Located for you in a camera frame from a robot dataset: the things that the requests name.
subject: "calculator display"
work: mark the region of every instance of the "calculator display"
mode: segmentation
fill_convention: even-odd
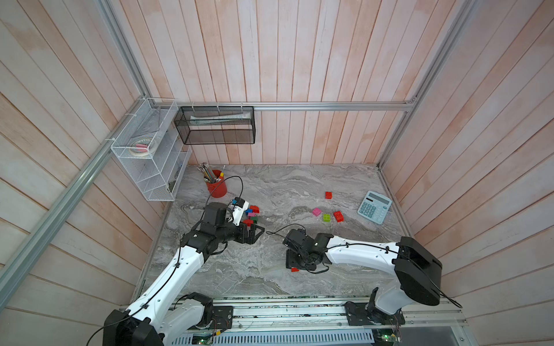
[[[381,198],[381,197],[379,197],[379,196],[376,196],[376,195],[374,195],[374,194],[372,194],[372,193],[370,193],[369,196],[370,196],[371,198],[373,198],[373,199],[378,200],[378,201],[381,202],[381,203],[385,203],[385,204],[388,205],[388,201],[387,201],[386,199],[384,199],[384,198]]]

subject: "black mounting plate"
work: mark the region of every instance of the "black mounting plate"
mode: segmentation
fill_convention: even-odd
[[[314,271],[317,269],[317,264],[304,263],[304,261],[302,260],[302,257],[297,252],[294,252],[293,250],[288,249],[286,251],[286,268],[287,269],[297,268],[300,270]]]
[[[345,303],[345,310],[346,310],[346,319],[348,320],[349,326],[374,326],[379,323],[376,323],[370,319],[370,316],[367,314],[366,306],[368,303],[354,303],[354,302],[346,302]],[[385,320],[384,323],[381,324],[390,324],[395,325],[398,324],[405,324],[406,320],[404,319],[404,315],[402,314],[402,311],[398,311],[394,315],[391,315],[389,320]]]
[[[205,332],[211,332],[215,329],[231,329],[233,327],[233,306],[214,306],[212,318],[216,320],[216,326],[213,323],[208,328],[200,329]]]

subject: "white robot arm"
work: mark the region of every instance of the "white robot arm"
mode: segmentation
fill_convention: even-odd
[[[248,205],[240,198],[233,199],[233,209],[227,209],[222,203],[208,204],[203,219],[183,235],[173,259],[146,292],[125,312],[114,310],[108,316],[104,322],[103,346],[163,346],[170,345],[193,326],[207,330],[229,328],[228,313],[223,318],[216,316],[212,299],[199,293],[188,295],[178,309],[169,311],[169,308],[192,275],[210,255],[216,254],[220,243],[226,247],[229,241],[253,244],[262,235],[263,227],[240,222]],[[226,219],[227,211],[231,216]],[[218,307],[222,308],[231,309],[232,315],[232,307]]]
[[[306,235],[305,230],[293,229],[283,244],[289,248],[287,268],[295,267],[313,273],[319,263],[348,263],[379,269],[392,275],[393,280],[388,285],[373,290],[368,304],[363,307],[354,303],[345,304],[347,315],[353,316],[348,318],[348,322],[354,325],[368,324],[369,321],[390,324],[394,317],[402,324],[403,317],[399,313],[402,307],[414,302],[433,306],[440,301],[442,264],[413,238],[402,237],[400,242],[375,243],[319,233],[314,239]]]

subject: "lego brick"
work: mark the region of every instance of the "lego brick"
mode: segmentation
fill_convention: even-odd
[[[337,222],[343,222],[345,220],[344,216],[342,216],[342,213],[340,211],[334,212],[333,215],[335,216],[335,219],[337,220]]]

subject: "gray marble tabletop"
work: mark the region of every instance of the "gray marble tabletop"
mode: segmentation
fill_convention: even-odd
[[[275,231],[299,223],[307,233],[331,233],[353,240],[399,241],[402,230],[391,210],[382,225],[357,213],[368,190],[382,194],[377,168],[367,164],[344,165],[236,165],[225,168],[225,177],[239,175],[244,182],[242,198],[260,208],[258,223]],[[228,203],[240,193],[239,179],[226,181],[228,193],[211,202]],[[333,193],[325,199],[325,192]],[[197,222],[208,197],[202,174],[187,167],[171,206],[165,227],[148,268],[145,290],[175,254],[182,235]],[[331,214],[331,222],[315,217],[314,208]],[[332,213],[341,211],[345,221],[337,223]],[[286,235],[288,229],[281,231]],[[182,293],[199,292],[212,298],[239,296],[368,296],[375,286],[392,277],[384,272],[355,265],[331,265],[314,275],[285,268],[286,247],[282,238],[264,234],[254,245],[230,242],[221,254],[211,256],[186,284]]]

